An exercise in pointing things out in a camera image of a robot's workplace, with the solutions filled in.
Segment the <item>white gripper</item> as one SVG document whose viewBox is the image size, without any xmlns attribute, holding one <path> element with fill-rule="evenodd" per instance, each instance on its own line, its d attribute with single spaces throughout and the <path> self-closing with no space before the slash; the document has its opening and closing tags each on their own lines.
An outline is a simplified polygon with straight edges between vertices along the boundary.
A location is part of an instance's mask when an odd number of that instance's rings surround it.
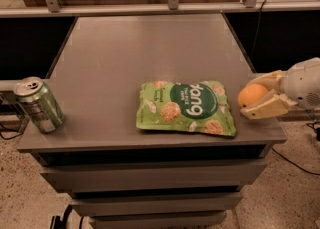
<svg viewBox="0 0 320 229">
<path fill-rule="evenodd" d="M 248 107 L 241 108 L 243 116 L 251 120 L 287 114 L 296 104 L 305 109 L 320 106 L 320 58 L 312 58 L 293 65 L 287 72 L 276 70 L 262 74 L 247 85 L 262 85 L 274 94 Z"/>
</svg>

